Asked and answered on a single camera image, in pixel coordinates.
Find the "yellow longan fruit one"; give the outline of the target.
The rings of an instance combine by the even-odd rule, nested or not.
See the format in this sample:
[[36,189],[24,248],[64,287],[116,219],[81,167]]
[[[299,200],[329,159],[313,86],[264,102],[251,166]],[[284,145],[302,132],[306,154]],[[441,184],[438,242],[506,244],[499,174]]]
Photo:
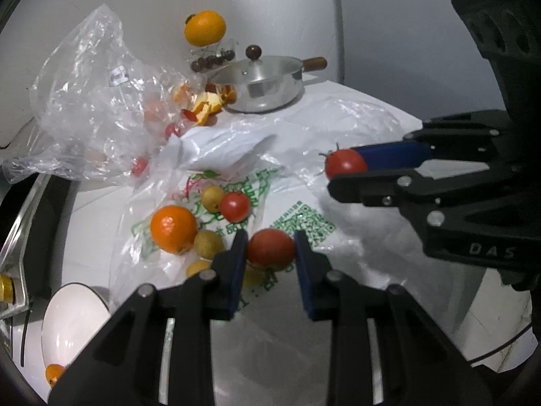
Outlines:
[[186,278],[189,279],[194,275],[198,274],[200,271],[205,269],[210,269],[212,262],[208,260],[196,260],[191,263],[186,269]]

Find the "yellow longan fruit two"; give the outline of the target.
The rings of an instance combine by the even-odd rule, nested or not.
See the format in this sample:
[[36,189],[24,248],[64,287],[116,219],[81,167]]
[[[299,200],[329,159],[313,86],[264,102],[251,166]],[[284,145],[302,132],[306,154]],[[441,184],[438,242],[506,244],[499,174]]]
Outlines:
[[196,254],[205,260],[213,260],[217,254],[226,249],[221,236],[210,230],[201,230],[197,233],[193,248]]

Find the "red cherry tomato two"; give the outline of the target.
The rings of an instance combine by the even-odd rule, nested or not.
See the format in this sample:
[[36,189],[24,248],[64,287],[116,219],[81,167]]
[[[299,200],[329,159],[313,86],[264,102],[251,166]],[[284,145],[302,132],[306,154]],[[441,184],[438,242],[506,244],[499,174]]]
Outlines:
[[286,269],[295,255],[295,242],[288,234],[276,228],[256,232],[247,247],[247,261],[258,269]]

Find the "mandarin orange three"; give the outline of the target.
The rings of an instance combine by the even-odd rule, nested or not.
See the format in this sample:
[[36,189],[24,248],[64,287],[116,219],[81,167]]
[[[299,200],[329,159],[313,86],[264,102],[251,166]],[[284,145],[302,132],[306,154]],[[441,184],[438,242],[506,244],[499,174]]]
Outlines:
[[153,214],[149,230],[153,242],[160,249],[180,254],[193,247],[198,224],[188,209],[179,205],[167,205]]

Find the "red cherry tomato three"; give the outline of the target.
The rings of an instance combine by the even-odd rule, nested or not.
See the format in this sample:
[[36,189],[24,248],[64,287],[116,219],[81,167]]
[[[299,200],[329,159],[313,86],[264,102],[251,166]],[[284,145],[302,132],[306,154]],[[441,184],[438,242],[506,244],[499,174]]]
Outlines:
[[237,224],[247,220],[251,213],[250,198],[246,194],[231,191],[225,194],[219,212],[228,222]]

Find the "red cherry tomato one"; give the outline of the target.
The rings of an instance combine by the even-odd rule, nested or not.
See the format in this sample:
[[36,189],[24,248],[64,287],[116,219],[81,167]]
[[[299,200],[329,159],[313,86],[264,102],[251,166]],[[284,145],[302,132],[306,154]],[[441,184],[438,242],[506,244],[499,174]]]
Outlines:
[[320,152],[319,156],[325,159],[324,172],[328,180],[338,175],[356,174],[369,169],[365,159],[352,149],[336,146],[335,150]]

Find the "yellow longan fruit three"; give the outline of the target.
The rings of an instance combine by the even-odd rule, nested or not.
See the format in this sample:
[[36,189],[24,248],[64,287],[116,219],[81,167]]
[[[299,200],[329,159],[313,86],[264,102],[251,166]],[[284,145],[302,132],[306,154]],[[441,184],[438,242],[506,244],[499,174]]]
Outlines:
[[205,210],[209,213],[218,213],[220,211],[220,203],[222,202],[225,191],[216,185],[206,187],[201,194],[201,203]]

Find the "mandarin orange one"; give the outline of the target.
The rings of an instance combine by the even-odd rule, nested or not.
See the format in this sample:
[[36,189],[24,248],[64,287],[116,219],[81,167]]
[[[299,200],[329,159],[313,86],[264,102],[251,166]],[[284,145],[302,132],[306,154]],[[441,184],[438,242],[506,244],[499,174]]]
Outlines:
[[65,372],[65,367],[60,364],[50,364],[46,366],[45,377],[51,388],[53,388]]

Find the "yellow longan fruit four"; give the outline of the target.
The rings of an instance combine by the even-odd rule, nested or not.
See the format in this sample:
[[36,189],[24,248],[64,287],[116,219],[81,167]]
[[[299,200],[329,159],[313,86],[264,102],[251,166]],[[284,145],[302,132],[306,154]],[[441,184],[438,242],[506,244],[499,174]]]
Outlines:
[[266,270],[256,269],[250,264],[247,264],[243,278],[243,286],[245,288],[260,287],[263,286],[268,279],[269,277]]

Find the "tomato in clear bag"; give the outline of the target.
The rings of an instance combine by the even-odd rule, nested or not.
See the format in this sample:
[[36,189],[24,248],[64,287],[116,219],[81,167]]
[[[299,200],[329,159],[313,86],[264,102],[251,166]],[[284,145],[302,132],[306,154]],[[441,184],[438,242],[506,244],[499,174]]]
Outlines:
[[145,172],[147,167],[148,159],[146,157],[139,157],[133,161],[130,172],[134,177],[139,178]]

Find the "orange peel pile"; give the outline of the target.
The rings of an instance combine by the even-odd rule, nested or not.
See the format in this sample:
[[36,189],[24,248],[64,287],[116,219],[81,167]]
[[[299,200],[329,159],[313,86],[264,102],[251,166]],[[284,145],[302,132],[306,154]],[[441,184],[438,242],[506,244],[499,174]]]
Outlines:
[[230,85],[217,88],[215,84],[206,84],[206,88],[209,88],[209,91],[196,93],[188,83],[183,83],[173,90],[172,99],[182,107],[181,119],[186,119],[196,126],[206,126],[225,106],[237,102],[237,92]]

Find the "small steel lidded pot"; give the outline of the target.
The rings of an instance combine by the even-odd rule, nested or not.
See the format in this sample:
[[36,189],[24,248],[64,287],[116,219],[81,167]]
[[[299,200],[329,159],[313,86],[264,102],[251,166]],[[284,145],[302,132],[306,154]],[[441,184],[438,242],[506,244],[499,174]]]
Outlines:
[[303,75],[323,71],[327,60],[300,60],[289,56],[265,55],[258,45],[247,46],[246,58],[233,62],[208,77],[231,111],[267,113],[290,104],[303,90]]

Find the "black chopstick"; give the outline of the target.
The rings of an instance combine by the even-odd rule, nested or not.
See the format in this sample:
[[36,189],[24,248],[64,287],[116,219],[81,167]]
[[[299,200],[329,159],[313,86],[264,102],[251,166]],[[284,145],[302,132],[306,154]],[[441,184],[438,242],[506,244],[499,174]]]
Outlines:
[[27,342],[27,329],[29,324],[29,319],[31,316],[31,309],[29,308],[26,311],[23,328],[22,328],[22,334],[21,334],[21,340],[20,340],[20,357],[19,357],[19,364],[20,367],[25,367],[25,358],[26,358],[26,342]]

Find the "clear box of chestnuts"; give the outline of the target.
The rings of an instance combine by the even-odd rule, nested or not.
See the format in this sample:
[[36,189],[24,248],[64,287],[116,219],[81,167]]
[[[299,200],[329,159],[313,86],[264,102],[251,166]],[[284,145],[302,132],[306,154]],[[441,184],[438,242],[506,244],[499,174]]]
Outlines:
[[234,62],[237,58],[237,42],[230,38],[191,49],[187,62],[192,71],[206,73]]

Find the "large orange on box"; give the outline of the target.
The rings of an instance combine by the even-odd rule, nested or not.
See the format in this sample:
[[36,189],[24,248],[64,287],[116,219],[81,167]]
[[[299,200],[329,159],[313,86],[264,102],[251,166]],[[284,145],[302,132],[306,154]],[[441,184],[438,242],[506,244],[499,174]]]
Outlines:
[[222,40],[227,32],[225,19],[213,10],[189,15],[184,23],[184,37],[196,48],[202,48]]

